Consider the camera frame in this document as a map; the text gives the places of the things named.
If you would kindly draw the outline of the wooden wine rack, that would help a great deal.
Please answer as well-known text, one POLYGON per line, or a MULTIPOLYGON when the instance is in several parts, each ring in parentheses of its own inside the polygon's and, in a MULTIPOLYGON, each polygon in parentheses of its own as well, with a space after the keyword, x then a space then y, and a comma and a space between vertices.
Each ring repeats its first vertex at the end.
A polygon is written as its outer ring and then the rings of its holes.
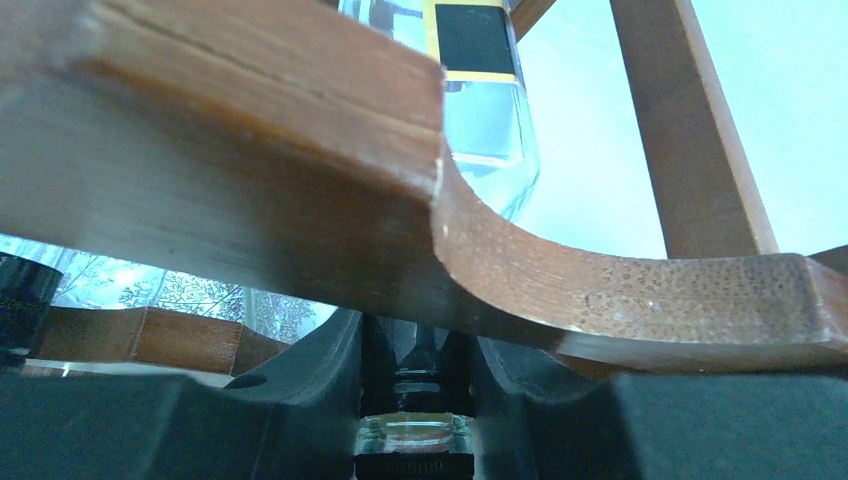
POLYGON ((845 364, 797 254, 604 255, 499 217, 441 67, 314 1, 5 1, 1 230, 653 372, 845 364))

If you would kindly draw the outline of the clear bottle black gold cap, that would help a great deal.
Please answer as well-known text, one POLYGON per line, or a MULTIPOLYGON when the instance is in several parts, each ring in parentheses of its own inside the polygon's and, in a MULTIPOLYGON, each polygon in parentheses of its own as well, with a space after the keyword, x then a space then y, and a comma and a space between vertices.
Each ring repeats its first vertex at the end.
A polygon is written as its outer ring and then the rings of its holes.
MULTIPOLYGON (((339 11, 444 68, 444 134, 474 193, 506 219, 540 173, 507 1, 342 1, 339 11)), ((476 339, 365 316, 359 479, 470 479, 476 339)))

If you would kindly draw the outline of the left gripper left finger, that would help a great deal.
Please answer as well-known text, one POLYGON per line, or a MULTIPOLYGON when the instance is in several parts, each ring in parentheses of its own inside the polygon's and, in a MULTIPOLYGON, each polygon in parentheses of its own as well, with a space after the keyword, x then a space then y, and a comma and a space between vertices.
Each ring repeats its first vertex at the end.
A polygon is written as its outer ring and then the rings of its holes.
POLYGON ((360 313, 224 388, 185 375, 1 381, 5 479, 348 479, 360 313))

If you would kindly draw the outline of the floral table mat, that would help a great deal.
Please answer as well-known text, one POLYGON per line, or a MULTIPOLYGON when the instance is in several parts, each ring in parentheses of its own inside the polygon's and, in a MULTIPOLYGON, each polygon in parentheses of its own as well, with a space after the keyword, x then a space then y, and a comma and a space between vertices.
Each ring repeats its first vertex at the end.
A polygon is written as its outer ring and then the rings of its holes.
POLYGON ((211 280, 3 234, 1 251, 59 270, 53 298, 59 307, 156 307, 243 323, 285 343, 324 324, 338 308, 320 302, 211 280))

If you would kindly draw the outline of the clear square liquor bottle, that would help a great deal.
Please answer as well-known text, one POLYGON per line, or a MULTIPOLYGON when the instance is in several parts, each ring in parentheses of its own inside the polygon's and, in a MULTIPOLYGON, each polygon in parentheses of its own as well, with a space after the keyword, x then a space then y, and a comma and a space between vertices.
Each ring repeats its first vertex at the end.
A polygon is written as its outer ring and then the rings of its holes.
POLYGON ((63 274, 50 266, 1 253, 1 368, 25 363, 47 318, 63 274))

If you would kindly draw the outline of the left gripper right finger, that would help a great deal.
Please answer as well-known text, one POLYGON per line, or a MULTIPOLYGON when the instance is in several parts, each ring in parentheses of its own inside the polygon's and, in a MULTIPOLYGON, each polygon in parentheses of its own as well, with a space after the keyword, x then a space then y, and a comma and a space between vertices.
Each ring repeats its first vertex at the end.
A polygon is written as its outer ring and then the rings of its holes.
POLYGON ((547 353, 472 344, 489 479, 843 479, 847 383, 821 375, 580 376, 547 353))

